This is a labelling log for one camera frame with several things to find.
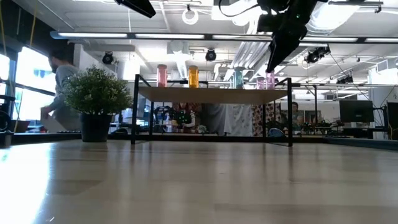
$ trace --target shelf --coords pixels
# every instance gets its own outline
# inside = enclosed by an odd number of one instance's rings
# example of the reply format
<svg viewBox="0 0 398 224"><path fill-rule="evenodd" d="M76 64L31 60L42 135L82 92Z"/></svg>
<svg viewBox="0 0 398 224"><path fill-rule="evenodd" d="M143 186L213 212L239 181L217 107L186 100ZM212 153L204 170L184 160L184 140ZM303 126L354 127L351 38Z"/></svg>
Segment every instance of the shelf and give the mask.
<svg viewBox="0 0 398 224"><path fill-rule="evenodd" d="M287 95L286 90L236 90L220 88L139 87L139 94L152 102L233 103L262 105Z"/></svg>

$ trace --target cable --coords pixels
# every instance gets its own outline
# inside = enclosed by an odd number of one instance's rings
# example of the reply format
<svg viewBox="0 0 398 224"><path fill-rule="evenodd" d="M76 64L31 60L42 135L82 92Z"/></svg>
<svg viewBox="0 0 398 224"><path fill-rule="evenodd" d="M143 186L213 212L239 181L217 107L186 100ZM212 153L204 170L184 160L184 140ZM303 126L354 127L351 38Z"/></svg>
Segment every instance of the cable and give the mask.
<svg viewBox="0 0 398 224"><path fill-rule="evenodd" d="M2 1L0 0L0 26L1 26L1 38L2 38L2 46L4 48L4 56L7 57L7 47L6 47L6 35L4 34L4 23L2 21Z"/></svg>
<svg viewBox="0 0 398 224"><path fill-rule="evenodd" d="M200 13L203 13L205 15L211 16L211 13L209 13L209 12L205 12L205 11L202 11L202 10L197 10L197 11L200 12Z"/></svg>
<svg viewBox="0 0 398 224"><path fill-rule="evenodd" d="M226 16L226 17L235 17L235 16L238 16L238 15L241 15L241 14L247 12L248 10L251 10L251 9L254 9L255 7L260 6L260 5L258 5L258 4L255 4L255 5L253 5L252 7L248 8L248 9L245 9L245 10L243 10L242 12L240 12L240 13L238 13L238 14L235 14L235 15L226 15L226 14L223 13L223 11L221 10L221 3L222 3L222 2L223 2L223 0L219 0L219 2L218 2L218 9L220 10L220 13L222 13L222 15L224 15L224 16Z"/></svg>
<svg viewBox="0 0 398 224"><path fill-rule="evenodd" d="M129 19L129 32L131 32L130 9L127 10L127 13L128 13L128 19Z"/></svg>
<svg viewBox="0 0 398 224"><path fill-rule="evenodd" d="M21 112L21 105L22 105L22 97L23 96L24 96L24 89L22 89L22 91L21 91L21 99L19 100L19 108L17 110L17 119L15 121L14 133L17 131L17 127L18 127L19 113Z"/></svg>
<svg viewBox="0 0 398 224"><path fill-rule="evenodd" d="M334 56L333 56L332 54L329 54L329 55L330 55L330 56L332 57L332 59L336 62L336 65L340 68L340 70L343 72L343 74L344 74L345 76L347 76L346 72L345 72L345 71L341 68L341 66L337 63L337 61L336 61L336 59L334 58ZM358 86L355 85L354 82L353 82L353 85L359 90L359 92L360 92L363 96L365 96L366 99L368 99L369 101L371 101L371 100L369 99L369 97L367 97L367 96L361 91L361 89L359 89ZM379 111L379 110L376 110L376 111L377 111L377 113L379 114L379 118L380 118L380 122L381 122L382 119L381 119L380 111Z"/></svg>
<svg viewBox="0 0 398 224"><path fill-rule="evenodd" d="M383 103L387 100L387 98L391 95L392 91L394 91L394 89L397 87L397 84L394 85L394 87L392 87L390 93L385 97L385 99L381 102L380 107L383 105Z"/></svg>
<svg viewBox="0 0 398 224"><path fill-rule="evenodd" d="M35 31L35 26L36 26L36 15L37 15L37 0L35 2L35 11L34 11L34 15L33 15L33 24L32 24L32 32L30 32L30 46L32 46L33 44L33 34Z"/></svg>

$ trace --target window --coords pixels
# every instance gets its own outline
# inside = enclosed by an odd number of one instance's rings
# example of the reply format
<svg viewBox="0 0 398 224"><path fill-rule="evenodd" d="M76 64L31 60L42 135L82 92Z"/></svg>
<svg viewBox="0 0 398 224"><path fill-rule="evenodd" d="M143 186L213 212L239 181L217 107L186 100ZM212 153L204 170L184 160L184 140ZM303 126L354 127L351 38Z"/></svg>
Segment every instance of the window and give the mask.
<svg viewBox="0 0 398 224"><path fill-rule="evenodd" d="M18 53L16 83L55 92L55 74L49 59L27 47Z"/></svg>
<svg viewBox="0 0 398 224"><path fill-rule="evenodd" d="M2 80L7 80L9 71L10 71L10 59L0 54L0 78Z"/></svg>
<svg viewBox="0 0 398 224"><path fill-rule="evenodd" d="M21 112L19 113L19 119L21 121L40 120L41 107L48 106L54 100L54 96L23 90L21 88L16 88L15 98L15 108L12 118L17 119L17 110L21 107Z"/></svg>

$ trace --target man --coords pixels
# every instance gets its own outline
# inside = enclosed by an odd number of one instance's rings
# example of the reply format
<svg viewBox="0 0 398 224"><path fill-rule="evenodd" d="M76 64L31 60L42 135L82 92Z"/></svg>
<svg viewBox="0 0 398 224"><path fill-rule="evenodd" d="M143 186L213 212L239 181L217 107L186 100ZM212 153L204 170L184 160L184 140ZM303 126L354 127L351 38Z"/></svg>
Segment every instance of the man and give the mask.
<svg viewBox="0 0 398 224"><path fill-rule="evenodd" d="M63 89L65 81L76 73L78 69L70 64L66 55L62 51L53 51L49 55L49 63L53 73L55 73L55 98L54 101L41 109L42 116L48 118L49 113L54 111L53 117L68 131L80 130L80 120L78 113L65 104Z"/></svg>
<svg viewBox="0 0 398 224"><path fill-rule="evenodd" d="M304 114L303 111L299 111L299 104L297 102L292 102L292 118L293 118L293 131L300 131L301 130L301 125L304 122ZM287 130L288 126L288 121L287 121L287 115L282 114L281 115L281 123L284 124L285 126L284 131Z"/></svg>

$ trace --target computer monitor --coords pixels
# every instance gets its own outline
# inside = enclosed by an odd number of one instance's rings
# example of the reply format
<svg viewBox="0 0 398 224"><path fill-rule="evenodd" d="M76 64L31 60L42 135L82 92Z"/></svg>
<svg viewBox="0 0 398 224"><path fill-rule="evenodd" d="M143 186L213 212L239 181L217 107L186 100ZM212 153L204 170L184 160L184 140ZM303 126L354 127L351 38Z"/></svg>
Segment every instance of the computer monitor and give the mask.
<svg viewBox="0 0 398 224"><path fill-rule="evenodd" d="M340 100L340 121L374 122L373 102L369 100Z"/></svg>

